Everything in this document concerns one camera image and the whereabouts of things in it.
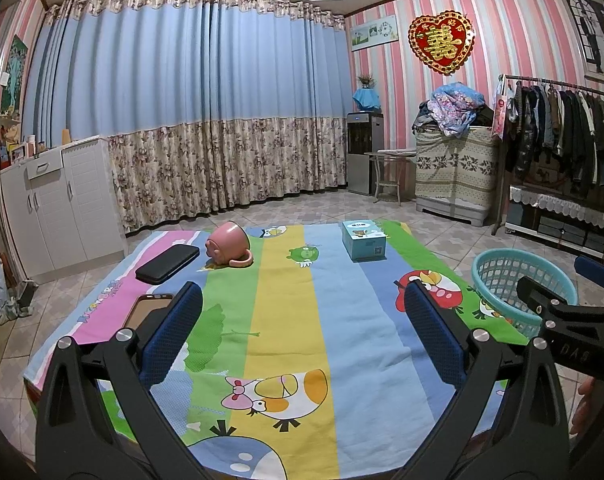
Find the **hand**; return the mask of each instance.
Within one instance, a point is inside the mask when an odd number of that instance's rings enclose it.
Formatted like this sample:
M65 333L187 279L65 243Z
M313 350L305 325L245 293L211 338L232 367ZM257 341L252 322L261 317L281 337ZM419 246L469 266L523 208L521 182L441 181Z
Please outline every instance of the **hand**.
M584 431L586 421L588 420L588 412L590 411L590 396L593 393L594 384L595 379L589 377L579 385L578 394L583 397L579 401L578 408L575 410L575 415L573 415L572 426L570 428L571 435Z
M573 415L572 427L570 428L571 435L579 434L584 431L590 411L590 396L593 393L594 385L595 379L592 377L587 378L579 385L578 394L583 397L579 401L578 408L575 410L575 415Z

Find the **laundry basket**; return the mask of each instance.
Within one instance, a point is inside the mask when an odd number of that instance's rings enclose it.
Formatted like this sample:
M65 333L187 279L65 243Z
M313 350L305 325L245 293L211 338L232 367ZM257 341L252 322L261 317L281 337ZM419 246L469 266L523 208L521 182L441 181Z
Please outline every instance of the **laundry basket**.
M538 334L542 318L517 297L517 281L533 278L568 304L578 304L578 292L563 270L548 260L518 249L490 249L472 263L477 293L528 338Z

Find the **mug handle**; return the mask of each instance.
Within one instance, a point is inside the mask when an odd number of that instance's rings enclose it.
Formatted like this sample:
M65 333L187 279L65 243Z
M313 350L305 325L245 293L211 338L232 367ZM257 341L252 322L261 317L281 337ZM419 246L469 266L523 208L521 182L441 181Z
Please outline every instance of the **mug handle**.
M253 253L250 250L246 249L243 260L231 260L231 261L229 261L228 264L230 267L233 267L234 269L242 269L243 267L248 267L252 263L253 263Z

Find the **metal screw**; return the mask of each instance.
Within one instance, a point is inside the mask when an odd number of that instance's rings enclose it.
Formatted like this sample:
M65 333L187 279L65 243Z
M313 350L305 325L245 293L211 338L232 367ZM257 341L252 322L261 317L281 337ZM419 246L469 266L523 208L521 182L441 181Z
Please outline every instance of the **metal screw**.
M477 328L472 331L472 336L476 341L486 343L490 337L490 334L488 334L488 332L486 332L483 328Z
M535 339L533 339L533 346L538 350L546 350L546 340L542 339L541 337L536 337Z
M122 330L118 330L115 334L115 339L118 341L128 341L133 337L133 331L130 328L123 328Z
M63 338L60 339L60 341L58 341L58 348L64 350L65 348L69 348L69 346L71 346L71 343L73 342L73 340L65 335Z

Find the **blue box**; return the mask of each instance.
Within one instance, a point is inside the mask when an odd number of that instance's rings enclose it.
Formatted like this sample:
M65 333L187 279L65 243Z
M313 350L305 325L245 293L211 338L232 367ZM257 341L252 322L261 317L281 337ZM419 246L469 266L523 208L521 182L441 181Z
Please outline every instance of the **blue box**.
M351 260L380 259L386 253L386 235L372 220L348 220L340 224L342 241Z

